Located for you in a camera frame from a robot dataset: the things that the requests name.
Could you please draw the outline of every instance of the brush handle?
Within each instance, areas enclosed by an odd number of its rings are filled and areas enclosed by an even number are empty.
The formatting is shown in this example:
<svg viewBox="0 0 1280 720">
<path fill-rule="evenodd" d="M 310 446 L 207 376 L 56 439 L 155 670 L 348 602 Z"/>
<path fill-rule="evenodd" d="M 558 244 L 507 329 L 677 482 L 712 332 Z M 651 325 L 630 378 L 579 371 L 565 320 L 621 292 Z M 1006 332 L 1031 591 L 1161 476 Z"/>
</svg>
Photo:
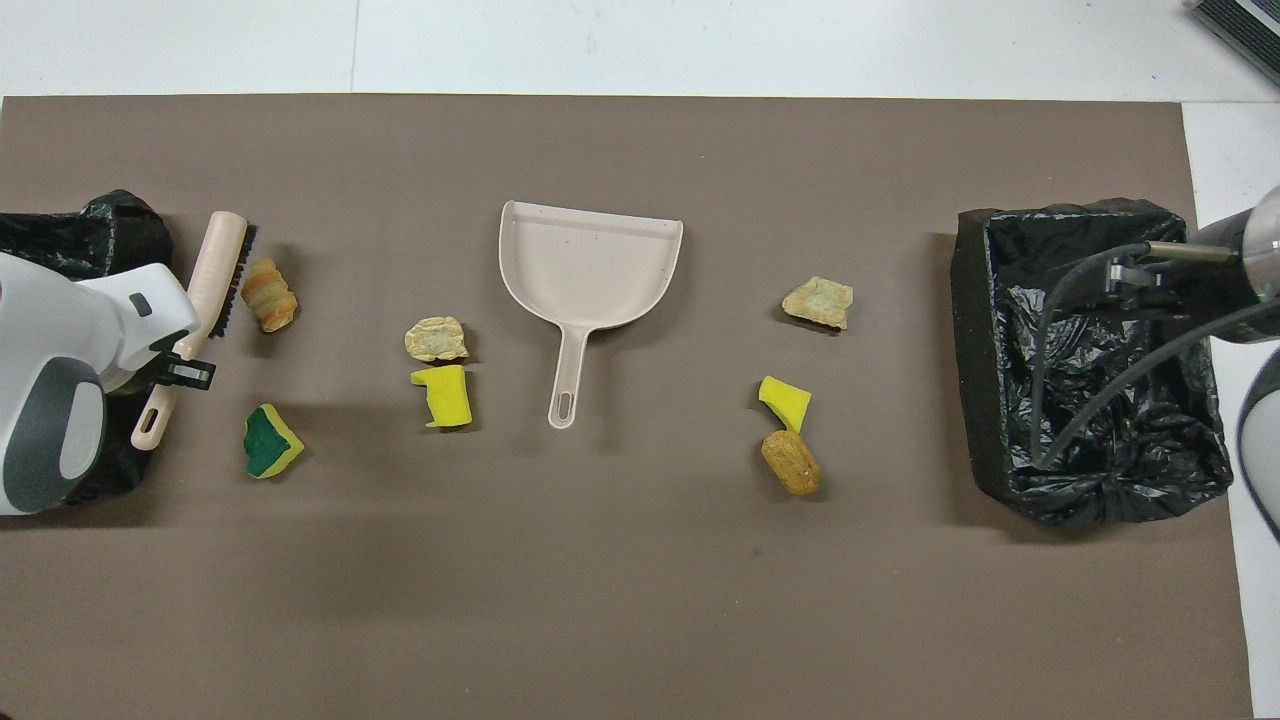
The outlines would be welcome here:
<svg viewBox="0 0 1280 720">
<path fill-rule="evenodd" d="M 547 411 L 547 421 L 557 430 L 572 425 L 577 416 L 577 387 L 582 379 L 582 357 L 590 334 L 586 328 L 561 325 L 561 355 L 556 365 L 552 406 Z"/>
<path fill-rule="evenodd" d="M 191 360 L 200 352 L 205 338 L 218 323 L 247 231 L 248 222 L 236 213 L 219 210 L 209 218 L 205 241 L 200 245 L 200 255 L 196 256 L 196 266 L 191 270 L 191 282 L 187 284 L 187 299 L 200 316 L 200 329 L 173 346 L 173 351 L 183 360 Z M 129 438 L 133 447 L 155 450 L 160 445 L 177 402 L 178 393 L 173 387 L 151 388 L 151 397 Z"/>
</svg>

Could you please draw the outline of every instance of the croissant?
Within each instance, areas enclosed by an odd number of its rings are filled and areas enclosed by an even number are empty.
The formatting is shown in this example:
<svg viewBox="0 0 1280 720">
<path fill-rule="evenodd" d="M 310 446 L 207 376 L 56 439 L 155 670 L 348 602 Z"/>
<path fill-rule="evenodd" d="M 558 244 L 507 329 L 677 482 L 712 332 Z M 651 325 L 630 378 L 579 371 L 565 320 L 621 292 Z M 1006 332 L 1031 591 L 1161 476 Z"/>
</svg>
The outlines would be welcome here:
<svg viewBox="0 0 1280 720">
<path fill-rule="evenodd" d="M 255 260 L 244 269 L 241 297 L 257 315 L 257 322 L 266 333 L 274 333 L 292 323 L 293 311 L 298 309 L 298 299 L 289 291 L 289 286 L 275 266 L 275 260 L 270 258 Z"/>
</svg>

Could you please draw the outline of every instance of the black plastic bag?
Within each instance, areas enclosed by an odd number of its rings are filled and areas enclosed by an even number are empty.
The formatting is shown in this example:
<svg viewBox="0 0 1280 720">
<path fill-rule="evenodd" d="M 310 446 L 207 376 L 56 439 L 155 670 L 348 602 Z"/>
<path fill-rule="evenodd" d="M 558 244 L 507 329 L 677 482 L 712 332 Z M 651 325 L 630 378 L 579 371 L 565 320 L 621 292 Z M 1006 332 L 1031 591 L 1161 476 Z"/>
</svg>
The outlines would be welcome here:
<svg viewBox="0 0 1280 720">
<path fill-rule="evenodd" d="M 0 213 L 0 251 L 81 281 L 151 263 L 169 266 L 173 240 L 155 210 L 136 195 L 115 190 L 79 213 Z M 106 398 L 102 450 L 65 503 L 125 493 L 142 482 L 150 452 L 134 448 L 129 436 L 145 404 L 146 393 Z"/>
<path fill-rule="evenodd" d="M 1142 241 L 1184 242 L 1181 218 L 1147 201 L 1106 200 L 960 215 L 951 260 L 960 400 L 974 480 L 1048 524 L 1140 523 L 1183 515 L 1231 484 L 1208 343 L 1162 363 L 1092 418 L 1050 469 L 1032 466 L 1107 382 L 1172 340 L 1161 323 L 1108 316 L 1055 322 L 1044 421 L 1032 434 L 1033 337 L 1048 270 Z"/>
</svg>

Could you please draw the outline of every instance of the white dustpan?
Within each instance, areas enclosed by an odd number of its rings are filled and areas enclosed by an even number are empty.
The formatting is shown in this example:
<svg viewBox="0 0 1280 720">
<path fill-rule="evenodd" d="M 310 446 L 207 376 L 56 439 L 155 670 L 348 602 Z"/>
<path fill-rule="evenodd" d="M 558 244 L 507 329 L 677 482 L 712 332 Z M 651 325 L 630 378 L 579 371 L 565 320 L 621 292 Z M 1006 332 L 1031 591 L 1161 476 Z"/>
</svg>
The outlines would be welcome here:
<svg viewBox="0 0 1280 720">
<path fill-rule="evenodd" d="M 561 328 L 559 364 L 547 420 L 573 424 L 582 355 L 593 331 L 648 313 L 667 292 L 685 224 L 507 202 L 498 264 L 525 310 Z"/>
</svg>

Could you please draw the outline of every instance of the white tile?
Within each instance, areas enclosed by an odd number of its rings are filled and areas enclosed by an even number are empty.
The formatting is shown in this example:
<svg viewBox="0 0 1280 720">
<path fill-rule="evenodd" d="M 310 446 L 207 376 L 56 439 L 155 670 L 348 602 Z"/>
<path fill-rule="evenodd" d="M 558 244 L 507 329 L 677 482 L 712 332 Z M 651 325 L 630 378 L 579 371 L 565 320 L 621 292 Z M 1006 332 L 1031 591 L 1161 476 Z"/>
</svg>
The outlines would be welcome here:
<svg viewBox="0 0 1280 720">
<path fill-rule="evenodd" d="M 362 0 L 353 88 L 1280 100 L 1181 0 Z"/>
<path fill-rule="evenodd" d="M 1210 104 L 1183 108 L 1187 149 L 1202 225 L 1252 208 L 1280 184 L 1280 104 Z M 1231 345 L 1213 341 L 1220 409 L 1231 462 L 1238 415 L 1253 375 L 1277 343 Z M 1253 714 L 1280 716 L 1280 542 L 1272 537 L 1248 491 L 1236 482 L 1229 493 L 1240 609 L 1249 644 Z"/>
<path fill-rule="evenodd" d="M 351 88 L 356 0 L 3 1 L 0 95 Z"/>
</svg>

